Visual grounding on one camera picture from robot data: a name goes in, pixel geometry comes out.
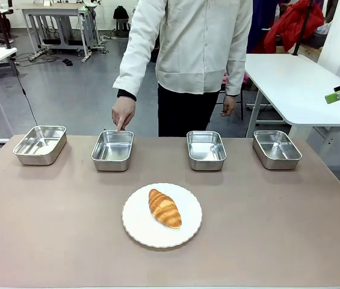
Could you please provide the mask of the person's left hand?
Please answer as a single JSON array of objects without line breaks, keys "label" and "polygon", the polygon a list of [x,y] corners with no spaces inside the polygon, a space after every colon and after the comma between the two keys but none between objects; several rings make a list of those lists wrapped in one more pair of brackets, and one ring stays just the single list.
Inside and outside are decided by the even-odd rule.
[{"label": "person's left hand", "polygon": [[226,95],[223,100],[222,117],[227,117],[232,114],[236,105],[236,96]]}]

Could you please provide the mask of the person's right hand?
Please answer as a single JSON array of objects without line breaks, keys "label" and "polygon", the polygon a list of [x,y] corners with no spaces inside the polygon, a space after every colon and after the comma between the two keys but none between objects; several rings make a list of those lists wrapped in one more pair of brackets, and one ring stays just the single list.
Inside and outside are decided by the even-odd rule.
[{"label": "person's right hand", "polygon": [[112,107],[112,119],[117,131],[125,130],[135,115],[136,102],[126,96],[121,96]]}]

